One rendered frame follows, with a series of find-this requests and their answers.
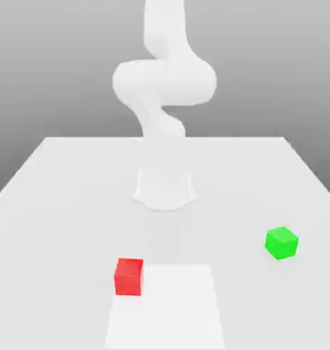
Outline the small red cube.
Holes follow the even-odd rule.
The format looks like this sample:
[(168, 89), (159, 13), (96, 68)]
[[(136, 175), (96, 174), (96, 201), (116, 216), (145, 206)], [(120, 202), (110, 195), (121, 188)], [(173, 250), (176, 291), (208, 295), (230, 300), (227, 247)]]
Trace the small red cube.
[(115, 294), (141, 296), (143, 259), (119, 258), (114, 273)]

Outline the small green cube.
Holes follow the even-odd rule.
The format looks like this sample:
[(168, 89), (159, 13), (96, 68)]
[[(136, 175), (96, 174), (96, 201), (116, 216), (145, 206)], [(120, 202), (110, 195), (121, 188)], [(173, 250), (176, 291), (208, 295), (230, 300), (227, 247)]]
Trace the small green cube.
[(298, 249), (299, 237), (285, 226), (267, 230), (265, 248), (276, 260), (293, 257)]

